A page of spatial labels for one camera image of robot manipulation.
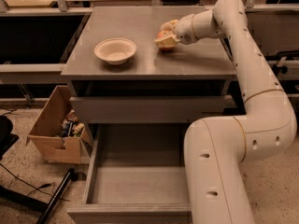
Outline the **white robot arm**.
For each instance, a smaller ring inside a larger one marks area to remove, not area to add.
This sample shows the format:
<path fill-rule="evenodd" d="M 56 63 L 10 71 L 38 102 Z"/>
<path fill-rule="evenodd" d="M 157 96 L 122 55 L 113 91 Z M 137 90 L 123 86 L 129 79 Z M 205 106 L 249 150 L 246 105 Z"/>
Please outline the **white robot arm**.
<path fill-rule="evenodd" d="M 227 38 L 245 112 L 199 119 L 184 137 L 193 224 L 255 224 L 239 165 L 277 155 L 297 133 L 292 104 L 252 38 L 241 0 L 218 0 L 198 14 L 162 25 L 161 49 Z"/>

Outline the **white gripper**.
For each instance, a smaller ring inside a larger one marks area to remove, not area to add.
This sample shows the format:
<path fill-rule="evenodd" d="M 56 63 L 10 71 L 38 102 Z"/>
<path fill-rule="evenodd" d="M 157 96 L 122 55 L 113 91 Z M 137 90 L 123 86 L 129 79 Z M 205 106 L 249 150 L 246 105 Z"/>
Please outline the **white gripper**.
<path fill-rule="evenodd" d="M 216 38 L 219 35 L 218 24 L 213 17 L 213 11 L 208 10 L 198 14 L 190 14 L 178 20 L 171 20 L 161 25 L 161 31 L 154 39 L 159 48 L 173 48 L 177 43 L 184 45 L 196 43 L 203 38 Z"/>

